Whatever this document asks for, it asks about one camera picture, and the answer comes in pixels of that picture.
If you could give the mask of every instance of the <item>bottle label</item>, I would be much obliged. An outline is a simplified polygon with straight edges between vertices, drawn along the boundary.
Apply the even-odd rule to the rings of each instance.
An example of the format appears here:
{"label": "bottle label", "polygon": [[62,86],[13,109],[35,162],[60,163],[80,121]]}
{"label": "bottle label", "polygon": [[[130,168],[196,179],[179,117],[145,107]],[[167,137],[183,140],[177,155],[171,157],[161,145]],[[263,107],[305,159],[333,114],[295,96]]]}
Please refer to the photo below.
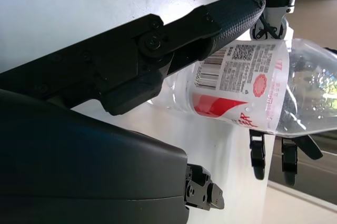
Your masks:
{"label": "bottle label", "polygon": [[284,41],[235,41],[196,63],[190,104],[199,115],[274,133],[288,74]]}

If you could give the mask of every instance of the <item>black bracket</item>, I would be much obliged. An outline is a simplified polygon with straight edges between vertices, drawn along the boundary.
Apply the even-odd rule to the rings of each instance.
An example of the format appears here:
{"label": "black bracket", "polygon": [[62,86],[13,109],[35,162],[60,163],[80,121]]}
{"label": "black bracket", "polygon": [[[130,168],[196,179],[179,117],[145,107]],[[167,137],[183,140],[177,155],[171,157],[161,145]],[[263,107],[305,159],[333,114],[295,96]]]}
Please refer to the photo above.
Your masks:
{"label": "black bracket", "polygon": [[211,174],[202,166],[187,165],[185,204],[203,210],[225,208],[222,190],[212,183]]}
{"label": "black bracket", "polygon": [[265,173],[264,133],[250,129],[249,134],[249,147],[251,149],[251,162],[254,168],[254,174],[258,180],[263,180]]}
{"label": "black bracket", "polygon": [[297,161],[297,145],[290,139],[282,138],[282,171],[285,183],[289,186],[295,185]]}

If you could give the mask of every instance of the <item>plastic bottle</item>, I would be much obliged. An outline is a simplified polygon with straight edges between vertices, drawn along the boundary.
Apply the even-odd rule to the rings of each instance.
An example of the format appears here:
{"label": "plastic bottle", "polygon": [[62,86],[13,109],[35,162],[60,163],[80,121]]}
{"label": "plastic bottle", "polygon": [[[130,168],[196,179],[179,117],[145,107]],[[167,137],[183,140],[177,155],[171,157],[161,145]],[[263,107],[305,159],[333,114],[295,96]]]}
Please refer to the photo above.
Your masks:
{"label": "plastic bottle", "polygon": [[154,105],[283,137],[337,129],[337,55],[303,39],[235,41],[168,77]]}

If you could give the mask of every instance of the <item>bolt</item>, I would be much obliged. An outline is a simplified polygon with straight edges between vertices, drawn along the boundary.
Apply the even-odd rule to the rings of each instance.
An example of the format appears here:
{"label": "bolt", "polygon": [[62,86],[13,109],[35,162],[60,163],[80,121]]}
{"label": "bolt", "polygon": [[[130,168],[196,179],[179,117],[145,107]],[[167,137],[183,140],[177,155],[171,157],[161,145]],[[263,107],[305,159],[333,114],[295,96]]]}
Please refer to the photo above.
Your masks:
{"label": "bolt", "polygon": [[160,47],[161,43],[158,37],[156,36],[152,36],[151,38],[149,38],[146,42],[145,42],[146,46],[150,49],[150,50],[156,50]]}
{"label": "bolt", "polygon": [[206,15],[206,21],[212,23],[213,19],[209,15]]}
{"label": "bolt", "polygon": [[62,59],[62,56],[60,54],[55,53],[51,56],[51,59],[52,59],[53,62],[60,62],[61,59]]}
{"label": "bolt", "polygon": [[40,93],[45,93],[48,91],[48,86],[46,84],[41,84],[38,86],[37,90],[40,92]]}
{"label": "bolt", "polygon": [[187,196],[188,197],[191,197],[193,195],[193,187],[192,186],[189,186],[188,189],[187,189]]}
{"label": "bolt", "polygon": [[156,28],[159,28],[160,24],[158,21],[152,21],[150,23],[150,27],[153,28],[153,29],[156,29]]}
{"label": "bolt", "polygon": [[86,62],[91,60],[91,55],[90,55],[89,52],[83,52],[82,57],[83,57],[83,60],[86,61]]}

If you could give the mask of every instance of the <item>red logo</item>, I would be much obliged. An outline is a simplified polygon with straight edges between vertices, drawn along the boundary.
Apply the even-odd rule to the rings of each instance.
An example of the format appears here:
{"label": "red logo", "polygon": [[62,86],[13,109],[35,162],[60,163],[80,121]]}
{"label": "red logo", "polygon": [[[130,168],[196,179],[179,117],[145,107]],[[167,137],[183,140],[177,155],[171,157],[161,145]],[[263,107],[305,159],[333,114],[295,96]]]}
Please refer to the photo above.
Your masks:
{"label": "red logo", "polygon": [[276,69],[282,70],[282,59],[279,59],[276,61],[276,65],[275,65]]}
{"label": "red logo", "polygon": [[218,118],[233,107],[247,102],[218,98],[209,95],[193,94],[193,107],[202,116]]}
{"label": "red logo", "polygon": [[253,93],[255,97],[260,98],[267,87],[267,78],[264,74],[258,75],[253,84]]}

